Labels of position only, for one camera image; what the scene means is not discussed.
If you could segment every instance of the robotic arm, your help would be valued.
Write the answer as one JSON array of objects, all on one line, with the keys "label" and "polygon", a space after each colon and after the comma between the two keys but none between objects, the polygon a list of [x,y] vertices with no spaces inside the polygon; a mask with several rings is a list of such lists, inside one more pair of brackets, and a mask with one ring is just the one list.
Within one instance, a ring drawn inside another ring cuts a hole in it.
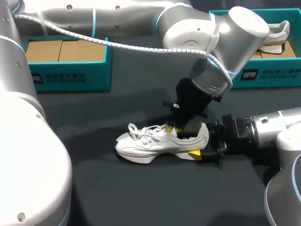
[{"label": "robotic arm", "polygon": [[[221,100],[236,74],[268,36],[269,28],[248,9],[234,7],[224,16],[214,16],[194,9],[188,0],[0,1],[0,91],[4,104],[4,111],[0,112],[1,131],[4,131],[0,150],[5,150],[0,153],[0,165],[5,166],[5,171],[16,172],[15,178],[19,178],[20,172],[27,176],[13,183],[11,177],[0,173],[1,183],[8,189],[14,188],[13,192],[7,190],[0,194],[0,200],[7,204],[0,211],[2,226],[20,223],[65,226],[68,221],[70,158],[44,120],[45,113],[37,100],[20,41],[20,36],[58,33],[115,48],[196,56],[190,79],[181,80],[177,87],[177,104],[182,115],[186,115],[184,119],[178,118],[181,124],[203,112],[211,100]],[[163,48],[128,46],[95,38],[142,35],[158,36]],[[39,142],[32,142],[32,133],[26,133],[28,128],[35,131]],[[34,161],[40,151],[43,152],[41,160],[47,156],[42,165],[37,164],[40,159]],[[17,158],[16,162],[16,156],[23,156],[25,161]],[[39,181],[38,177],[47,180]]]}]

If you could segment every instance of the aluminum robot part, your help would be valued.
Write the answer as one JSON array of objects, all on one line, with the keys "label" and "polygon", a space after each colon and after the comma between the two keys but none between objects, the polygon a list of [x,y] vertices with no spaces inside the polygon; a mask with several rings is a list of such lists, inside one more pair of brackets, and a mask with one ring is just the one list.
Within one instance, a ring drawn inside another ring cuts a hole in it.
[{"label": "aluminum robot part", "polygon": [[67,225],[72,167],[68,152],[28,102],[0,95],[1,226]]},{"label": "aluminum robot part", "polygon": [[6,0],[12,14],[17,13],[22,5],[22,0]]},{"label": "aluminum robot part", "polygon": [[264,208],[271,226],[301,225],[301,156],[270,180],[264,194]]},{"label": "aluminum robot part", "polygon": [[[216,16],[215,20],[219,26],[219,40],[212,54],[233,80],[268,36],[269,27],[261,17],[243,7],[234,7],[227,15]],[[218,97],[227,84],[219,76],[221,72],[215,71],[212,65],[216,67],[212,62],[206,62],[204,69],[192,73],[191,78],[200,90]]]},{"label": "aluminum robot part", "polygon": [[0,91],[32,104],[45,117],[37,100],[31,72],[8,4],[0,1]]},{"label": "aluminum robot part", "polygon": [[282,169],[301,154],[300,131],[301,123],[297,123],[277,136],[277,151]]},{"label": "aluminum robot part", "polygon": [[[153,36],[160,14],[178,4],[191,7],[189,0],[24,0],[25,7],[19,14],[87,36]],[[39,24],[19,19],[16,24],[22,36],[44,34]]]},{"label": "aluminum robot part", "polygon": [[301,122],[301,108],[293,108],[252,117],[254,137],[258,148],[276,145],[277,135]]}]

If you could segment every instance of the teal box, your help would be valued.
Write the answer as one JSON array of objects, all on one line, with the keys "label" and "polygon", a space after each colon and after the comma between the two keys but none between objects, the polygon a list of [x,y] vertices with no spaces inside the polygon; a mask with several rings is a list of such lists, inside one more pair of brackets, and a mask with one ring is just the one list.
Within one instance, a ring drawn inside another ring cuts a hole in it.
[{"label": "teal box", "polygon": [[[268,24],[284,20],[290,23],[290,42],[296,57],[250,59],[233,80],[233,88],[298,87],[301,86],[301,10],[298,8],[254,9]],[[210,11],[222,16],[227,10]],[[256,72],[253,80],[242,80],[245,73]]]},{"label": "teal box", "polygon": [[[68,36],[33,37],[22,41],[76,40]],[[28,63],[37,92],[96,92],[111,89],[112,48],[105,46],[103,61]]]}]

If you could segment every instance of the dark gray table surface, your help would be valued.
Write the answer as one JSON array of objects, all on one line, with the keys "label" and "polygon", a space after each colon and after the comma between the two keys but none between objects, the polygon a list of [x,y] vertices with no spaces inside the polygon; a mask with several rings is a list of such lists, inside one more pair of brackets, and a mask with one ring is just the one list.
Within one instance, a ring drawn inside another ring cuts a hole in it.
[{"label": "dark gray table surface", "polygon": [[[203,11],[234,5],[301,5],[287,0],[195,0],[193,4]],[[115,41],[160,45],[155,38]],[[39,96],[50,126],[66,145],[73,163],[70,225],[267,226],[263,175],[268,166],[254,166],[244,155],[227,156],[222,170],[172,156],[159,157],[145,166],[115,156],[113,142],[127,131],[128,123],[145,126],[169,113],[162,100],[176,98],[176,84],[188,76],[190,65],[174,64],[167,56],[125,50],[116,50],[113,60],[110,93]],[[300,95],[301,89],[233,90],[221,103],[210,104],[209,119],[297,107]]]}]

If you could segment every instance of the white sneaker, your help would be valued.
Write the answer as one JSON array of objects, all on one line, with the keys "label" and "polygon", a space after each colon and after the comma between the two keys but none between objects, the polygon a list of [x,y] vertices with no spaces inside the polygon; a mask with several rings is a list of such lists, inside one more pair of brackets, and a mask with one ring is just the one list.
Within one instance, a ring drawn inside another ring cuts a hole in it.
[{"label": "white sneaker", "polygon": [[281,54],[290,33],[290,23],[285,20],[280,24],[268,24],[269,35],[260,47],[260,51],[271,54]]},{"label": "white sneaker", "polygon": [[204,149],[209,140],[209,131],[202,123],[197,137],[179,139],[175,128],[169,126],[151,126],[138,130],[134,124],[129,124],[129,133],[117,138],[117,153],[136,163],[150,163],[162,153],[172,153],[181,159],[196,160],[190,152]]}]

